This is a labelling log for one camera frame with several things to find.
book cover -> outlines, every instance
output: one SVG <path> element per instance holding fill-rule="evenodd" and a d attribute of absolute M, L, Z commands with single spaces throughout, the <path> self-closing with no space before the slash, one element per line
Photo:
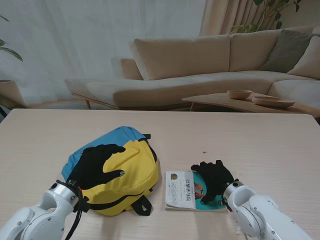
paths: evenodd
<path fill-rule="evenodd" d="M 207 204 L 201 199 L 207 188 L 201 175 L 193 171 L 167 171 L 165 175 L 165 209 L 190 211 L 226 211 L 222 196 Z"/>

wooden plate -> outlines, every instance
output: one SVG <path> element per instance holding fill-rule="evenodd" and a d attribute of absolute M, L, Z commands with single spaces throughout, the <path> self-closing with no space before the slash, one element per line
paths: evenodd
<path fill-rule="evenodd" d="M 291 107 L 295 104 L 294 101 L 274 97 L 274 96 L 254 96 L 252 102 L 257 105 L 271 106 L 271 107 Z"/>

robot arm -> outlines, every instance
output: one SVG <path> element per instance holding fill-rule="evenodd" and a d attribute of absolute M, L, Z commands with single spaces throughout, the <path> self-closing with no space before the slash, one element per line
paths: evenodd
<path fill-rule="evenodd" d="M 230 184 L 223 198 L 236 222 L 249 237 L 259 240 L 311 240 L 268 195 L 257 194 L 239 181 Z"/>
<path fill-rule="evenodd" d="M 65 219 L 74 209 L 79 209 L 76 207 L 78 200 L 72 184 L 57 181 L 45 191 L 37 205 L 22 208 L 9 219 L 0 229 L 0 239 L 61 240 Z"/>

gray cushion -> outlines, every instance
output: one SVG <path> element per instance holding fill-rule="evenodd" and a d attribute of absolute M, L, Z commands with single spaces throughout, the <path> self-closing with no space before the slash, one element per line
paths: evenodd
<path fill-rule="evenodd" d="M 320 34 L 282 30 L 267 61 L 259 70 L 287 73 L 305 54 L 310 40 Z"/>

sofa cushion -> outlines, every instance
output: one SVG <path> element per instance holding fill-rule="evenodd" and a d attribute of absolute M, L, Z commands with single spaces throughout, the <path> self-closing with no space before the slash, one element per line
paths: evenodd
<path fill-rule="evenodd" d="M 314 33 L 282 30 L 261 71 L 287 73 L 299 62 Z"/>
<path fill-rule="evenodd" d="M 288 74 L 320 80 L 320 37 L 311 39 L 304 55 Z"/>
<path fill-rule="evenodd" d="M 144 80 L 228 72 L 230 35 L 135 39 L 130 50 Z"/>
<path fill-rule="evenodd" d="M 284 80 L 274 83 L 268 95 L 320 109 L 320 81 Z"/>
<path fill-rule="evenodd" d="M 310 26 L 288 28 L 301 33 L 311 33 Z M 254 33 L 231 35 L 230 72 L 258 70 L 274 48 L 281 30 L 267 30 Z"/>
<path fill-rule="evenodd" d="M 304 76 L 295 76 L 283 72 L 275 71 L 238 71 L 240 74 L 247 74 L 257 79 L 266 79 L 269 82 L 275 83 L 282 80 L 314 80 L 313 78 Z"/>
<path fill-rule="evenodd" d="M 77 95 L 118 107 L 154 107 L 184 103 L 181 99 L 197 95 L 247 89 L 267 94 L 272 81 L 237 72 L 219 72 L 155 81 L 66 79 Z"/>

